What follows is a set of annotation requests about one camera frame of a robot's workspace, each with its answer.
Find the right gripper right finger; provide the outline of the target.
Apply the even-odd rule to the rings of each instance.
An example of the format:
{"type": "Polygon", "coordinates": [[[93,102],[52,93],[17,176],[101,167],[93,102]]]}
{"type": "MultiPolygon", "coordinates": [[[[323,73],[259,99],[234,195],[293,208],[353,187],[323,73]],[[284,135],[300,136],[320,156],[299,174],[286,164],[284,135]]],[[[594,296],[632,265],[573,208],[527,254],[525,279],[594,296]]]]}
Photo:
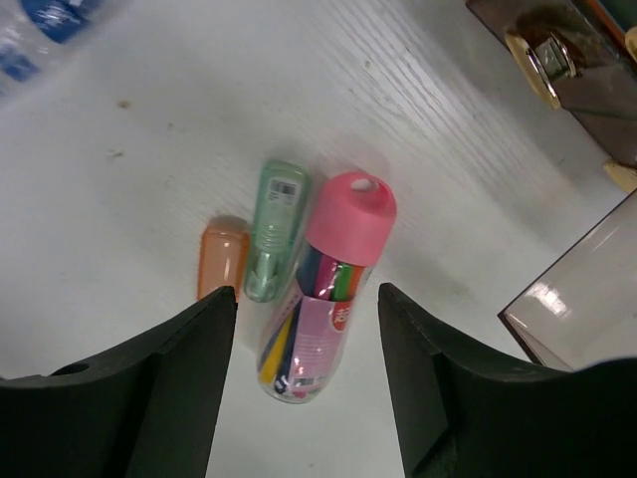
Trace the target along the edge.
{"type": "Polygon", "coordinates": [[[378,291],[408,477],[632,477],[636,362],[561,371],[497,351],[400,289],[378,291]]]}

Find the clear drawer gold knob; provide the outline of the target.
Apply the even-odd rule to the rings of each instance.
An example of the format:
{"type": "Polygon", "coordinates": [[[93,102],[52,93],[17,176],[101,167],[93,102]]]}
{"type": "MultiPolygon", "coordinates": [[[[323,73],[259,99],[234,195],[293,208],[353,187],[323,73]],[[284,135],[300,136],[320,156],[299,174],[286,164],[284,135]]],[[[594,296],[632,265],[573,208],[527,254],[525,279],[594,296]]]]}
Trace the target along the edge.
{"type": "Polygon", "coordinates": [[[636,194],[500,313],[534,363],[575,370],[636,357],[636,194]]]}

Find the pink capped marker tube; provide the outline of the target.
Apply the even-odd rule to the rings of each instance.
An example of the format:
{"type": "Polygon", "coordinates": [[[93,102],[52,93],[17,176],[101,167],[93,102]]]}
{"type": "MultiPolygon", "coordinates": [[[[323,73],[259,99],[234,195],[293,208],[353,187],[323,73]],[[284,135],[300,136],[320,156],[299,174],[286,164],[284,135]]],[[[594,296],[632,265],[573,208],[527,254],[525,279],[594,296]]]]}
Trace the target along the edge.
{"type": "Polygon", "coordinates": [[[256,355],[258,383],[271,397],[306,403],[328,385],[342,358],[356,297],[396,217],[390,186],[374,175],[344,172],[322,185],[296,267],[256,355]]]}

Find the clear bottle blue cap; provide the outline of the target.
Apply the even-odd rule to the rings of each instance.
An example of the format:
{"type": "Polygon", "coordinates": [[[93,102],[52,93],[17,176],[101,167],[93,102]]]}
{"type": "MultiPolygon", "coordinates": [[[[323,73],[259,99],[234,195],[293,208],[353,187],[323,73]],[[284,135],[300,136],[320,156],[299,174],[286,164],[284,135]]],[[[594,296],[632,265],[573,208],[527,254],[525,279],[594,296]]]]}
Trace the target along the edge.
{"type": "Polygon", "coordinates": [[[1,99],[57,70],[97,26],[67,1],[3,1],[1,99]]]}

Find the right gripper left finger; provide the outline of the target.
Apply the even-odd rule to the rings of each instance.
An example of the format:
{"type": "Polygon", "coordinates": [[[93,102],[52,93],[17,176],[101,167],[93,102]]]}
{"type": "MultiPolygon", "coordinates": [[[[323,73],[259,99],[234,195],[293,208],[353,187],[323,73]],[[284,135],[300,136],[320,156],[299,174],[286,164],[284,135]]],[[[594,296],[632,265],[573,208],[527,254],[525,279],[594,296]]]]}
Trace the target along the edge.
{"type": "Polygon", "coordinates": [[[205,476],[236,313],[222,287],[48,376],[3,379],[2,476],[205,476]]]}

